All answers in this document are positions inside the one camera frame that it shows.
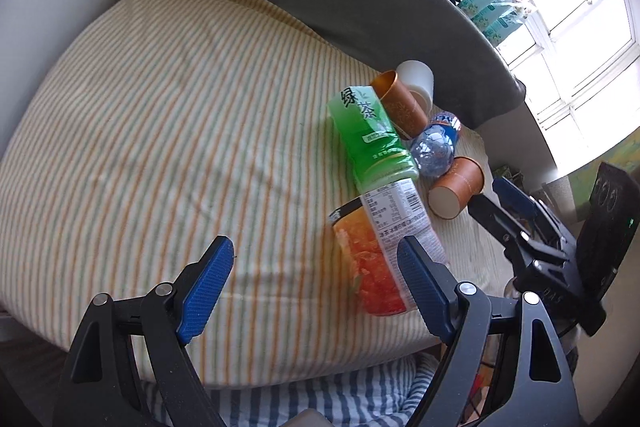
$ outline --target brown paper cup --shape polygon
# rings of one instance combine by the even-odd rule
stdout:
[[[443,174],[429,191],[429,206],[436,216],[453,219],[474,194],[482,192],[484,172],[478,162],[459,156],[453,160],[451,168]]]
[[[429,118],[395,71],[380,74],[371,87],[402,138],[415,138],[429,125]]]

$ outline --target blue striped fabric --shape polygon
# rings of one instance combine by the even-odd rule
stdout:
[[[228,427],[278,427],[316,409],[339,427],[404,427],[433,379],[438,361],[416,353],[359,371],[251,389],[211,389]],[[154,418],[172,425],[158,387],[143,383]]]

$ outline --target blue bottle label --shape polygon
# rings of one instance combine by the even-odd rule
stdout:
[[[456,144],[458,141],[458,131],[460,131],[462,124],[455,114],[449,111],[436,113],[431,118],[431,125],[442,126],[444,134],[449,137],[453,145]]]

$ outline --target nutrition label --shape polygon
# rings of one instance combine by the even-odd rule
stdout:
[[[402,180],[367,192],[360,197],[373,225],[391,273],[401,288],[407,308],[415,307],[409,289],[398,268],[398,243],[405,235],[415,235],[429,256],[437,263],[447,257],[414,182]]]

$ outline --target green tea bottle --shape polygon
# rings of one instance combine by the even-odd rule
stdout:
[[[361,194],[398,180],[418,178],[414,159],[386,115],[373,87],[347,87],[328,103]]]

